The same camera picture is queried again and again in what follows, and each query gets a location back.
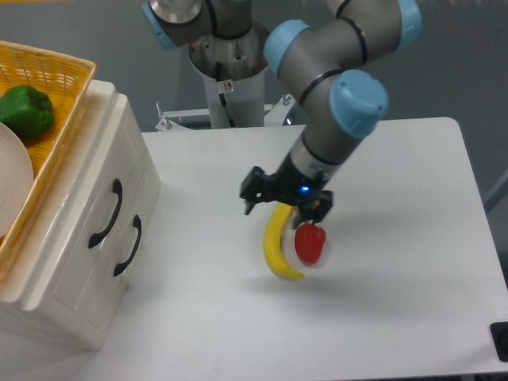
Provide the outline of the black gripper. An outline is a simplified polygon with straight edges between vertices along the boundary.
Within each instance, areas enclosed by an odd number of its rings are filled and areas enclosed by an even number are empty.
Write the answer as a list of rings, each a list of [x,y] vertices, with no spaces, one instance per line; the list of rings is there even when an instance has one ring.
[[[334,194],[323,190],[328,179],[325,172],[317,169],[311,175],[305,175],[297,168],[290,155],[287,155],[278,170],[267,175],[261,167],[253,167],[241,183],[240,198],[244,200],[244,214],[249,215],[255,205],[261,202],[278,201],[296,206],[292,228],[311,222],[317,224],[333,208]],[[305,205],[320,199],[319,210],[307,210]]]

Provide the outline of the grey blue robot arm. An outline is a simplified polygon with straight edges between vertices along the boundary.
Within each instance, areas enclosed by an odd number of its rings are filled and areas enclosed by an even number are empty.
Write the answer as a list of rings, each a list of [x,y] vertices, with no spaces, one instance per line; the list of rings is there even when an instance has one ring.
[[[203,77],[215,128],[257,126],[264,118],[264,73],[271,70],[308,117],[278,170],[254,167],[241,184],[246,210],[281,202],[294,223],[320,222],[333,206],[326,184],[384,118],[388,96],[362,67],[414,43],[415,1],[331,1],[333,20],[312,29],[289,20],[266,30],[250,1],[146,1],[160,45],[187,46]]]

